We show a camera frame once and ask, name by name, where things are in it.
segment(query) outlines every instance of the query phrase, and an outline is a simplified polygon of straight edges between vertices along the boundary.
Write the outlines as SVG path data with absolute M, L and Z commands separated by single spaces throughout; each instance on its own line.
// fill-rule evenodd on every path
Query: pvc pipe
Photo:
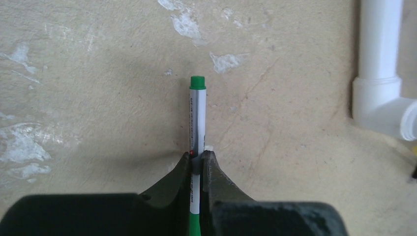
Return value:
M 417 101 L 401 97 L 396 74 L 403 0 L 362 0 L 359 75 L 352 113 L 362 128 L 408 141 L 417 138 Z

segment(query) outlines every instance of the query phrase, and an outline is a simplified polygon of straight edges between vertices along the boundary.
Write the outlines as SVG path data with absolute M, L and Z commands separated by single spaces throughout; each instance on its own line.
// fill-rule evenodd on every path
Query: concrete floor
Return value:
M 34 193 L 141 192 L 206 143 L 249 196 L 323 201 L 351 235 L 416 235 L 412 144 L 354 126 L 357 0 L 0 3 L 0 215 Z M 398 73 L 417 97 L 417 2 Z

